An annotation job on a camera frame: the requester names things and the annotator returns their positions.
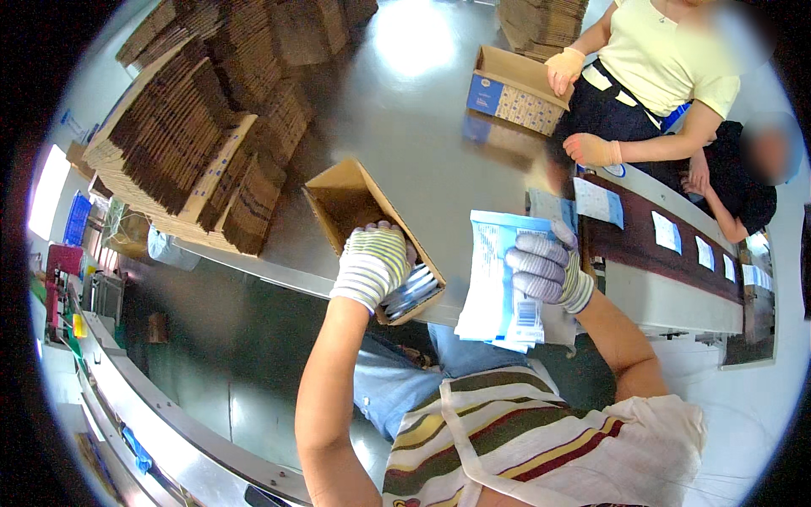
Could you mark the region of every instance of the blue jeans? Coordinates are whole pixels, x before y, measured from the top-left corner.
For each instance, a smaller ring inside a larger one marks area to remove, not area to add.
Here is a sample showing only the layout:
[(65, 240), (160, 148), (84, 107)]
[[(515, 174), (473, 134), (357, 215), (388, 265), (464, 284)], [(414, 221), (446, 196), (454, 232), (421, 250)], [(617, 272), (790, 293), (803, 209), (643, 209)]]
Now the blue jeans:
[(414, 366), (403, 354), (365, 336), (354, 371), (354, 404), (386, 440), (394, 441), (406, 412), (436, 391), (442, 379), (507, 366), (527, 366), (526, 356), (483, 342), (463, 342), (446, 325), (429, 324), (442, 372)]

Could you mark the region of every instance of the gray knit glove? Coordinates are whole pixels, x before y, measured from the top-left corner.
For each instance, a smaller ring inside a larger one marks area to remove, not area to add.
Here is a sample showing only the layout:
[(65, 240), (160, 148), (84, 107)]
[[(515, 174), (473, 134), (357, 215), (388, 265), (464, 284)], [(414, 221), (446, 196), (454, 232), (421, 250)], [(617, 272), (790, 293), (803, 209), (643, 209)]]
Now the gray knit glove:
[(521, 234), (504, 260), (513, 269), (514, 287), (569, 313), (580, 313), (591, 300), (594, 280), (580, 270), (574, 233), (558, 221), (552, 222), (552, 231), (566, 248), (543, 236)]
[(374, 313), (380, 301), (403, 284), (416, 258), (400, 227), (387, 221), (358, 227), (346, 240), (329, 298), (354, 299)]

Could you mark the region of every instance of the window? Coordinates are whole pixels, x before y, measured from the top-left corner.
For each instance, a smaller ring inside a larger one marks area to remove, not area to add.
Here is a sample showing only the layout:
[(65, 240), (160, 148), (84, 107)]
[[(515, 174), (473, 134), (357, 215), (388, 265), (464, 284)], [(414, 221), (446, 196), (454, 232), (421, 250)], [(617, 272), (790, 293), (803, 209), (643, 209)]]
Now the window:
[(31, 207), (31, 217), (28, 219), (28, 228), (45, 241), (50, 240), (56, 206), (70, 170), (71, 163), (65, 158), (65, 153), (55, 144), (51, 147), (42, 176), (40, 176), (40, 182), (36, 185), (34, 205)]

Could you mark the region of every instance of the black shirt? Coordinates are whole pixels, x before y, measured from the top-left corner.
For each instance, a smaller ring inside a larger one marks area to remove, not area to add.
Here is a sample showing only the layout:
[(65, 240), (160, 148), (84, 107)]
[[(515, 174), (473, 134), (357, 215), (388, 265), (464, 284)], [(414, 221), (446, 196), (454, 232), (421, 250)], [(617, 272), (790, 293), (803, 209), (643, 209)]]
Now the black shirt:
[[(777, 191), (754, 181), (744, 168), (740, 156), (743, 129), (738, 122), (722, 122), (715, 132), (718, 139), (704, 148), (704, 155), (710, 167), (710, 185), (721, 203), (733, 218), (740, 219), (749, 234), (755, 234), (775, 215)], [(706, 200), (696, 205), (714, 218)]]

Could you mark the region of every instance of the blue glove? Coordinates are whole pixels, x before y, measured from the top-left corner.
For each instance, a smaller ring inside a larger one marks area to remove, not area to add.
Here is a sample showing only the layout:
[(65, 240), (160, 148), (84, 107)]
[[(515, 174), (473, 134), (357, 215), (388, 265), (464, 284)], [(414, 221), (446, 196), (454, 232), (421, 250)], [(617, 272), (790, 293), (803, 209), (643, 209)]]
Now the blue glove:
[(564, 243), (537, 234), (521, 234), (504, 258), (513, 269), (513, 286), (532, 298), (580, 313), (591, 300), (594, 279), (580, 270), (577, 237), (562, 222), (552, 232)]

